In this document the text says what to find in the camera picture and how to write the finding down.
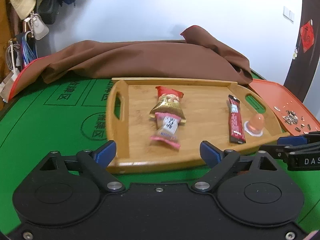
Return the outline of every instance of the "green table mat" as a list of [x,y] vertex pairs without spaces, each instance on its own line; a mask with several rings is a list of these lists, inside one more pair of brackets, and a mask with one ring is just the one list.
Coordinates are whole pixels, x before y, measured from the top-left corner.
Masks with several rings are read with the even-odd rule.
[[[8,233],[20,221],[12,205],[12,193],[34,166],[52,150],[74,155],[83,149],[97,149],[106,142],[105,110],[111,80],[68,75],[46,85],[38,80],[0,121],[0,230]],[[247,100],[263,113],[253,98]],[[192,182],[204,175],[207,166],[179,171],[123,174],[130,182]],[[305,194],[298,219],[306,230],[320,228],[320,171],[288,174]]]

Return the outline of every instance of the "printed circle on mat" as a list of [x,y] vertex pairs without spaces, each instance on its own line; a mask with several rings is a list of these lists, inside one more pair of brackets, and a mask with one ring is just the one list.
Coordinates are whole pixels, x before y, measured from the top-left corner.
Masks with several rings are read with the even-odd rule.
[[89,115],[81,124],[81,134],[91,141],[102,141],[106,135],[106,113]]

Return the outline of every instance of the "white label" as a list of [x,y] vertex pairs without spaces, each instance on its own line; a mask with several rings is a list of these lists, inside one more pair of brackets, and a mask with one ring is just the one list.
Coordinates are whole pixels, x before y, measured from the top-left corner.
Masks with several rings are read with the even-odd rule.
[[231,112],[232,113],[237,113],[238,112],[238,107],[236,105],[231,104]]
[[163,119],[163,128],[169,131],[170,133],[174,134],[177,127],[178,127],[178,119],[175,119],[169,116],[166,116]]

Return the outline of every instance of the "brown leather sheet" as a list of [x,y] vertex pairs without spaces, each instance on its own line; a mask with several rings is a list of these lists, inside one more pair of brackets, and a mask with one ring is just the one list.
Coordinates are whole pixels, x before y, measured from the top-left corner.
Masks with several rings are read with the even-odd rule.
[[53,82],[69,71],[91,77],[169,77],[252,81],[249,60],[199,26],[187,28],[181,41],[103,43],[81,41],[35,60],[20,73],[10,98],[38,76]]

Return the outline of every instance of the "silver bolt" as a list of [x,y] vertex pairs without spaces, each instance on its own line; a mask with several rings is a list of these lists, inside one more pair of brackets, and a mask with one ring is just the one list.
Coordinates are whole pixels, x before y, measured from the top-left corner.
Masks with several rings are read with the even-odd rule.
[[295,237],[296,237],[296,234],[294,232],[289,232],[285,235],[285,239],[287,240],[293,240],[295,239]]
[[205,181],[199,181],[199,182],[195,183],[194,186],[197,189],[204,190],[204,189],[208,189],[210,187],[210,184]]
[[23,236],[23,238],[24,238],[25,240],[32,240],[32,239],[33,239],[33,234],[31,234],[30,232],[24,232],[24,233],[22,234],[22,236]]
[[122,187],[122,183],[119,181],[112,181],[107,184],[107,188],[109,189],[120,189]]

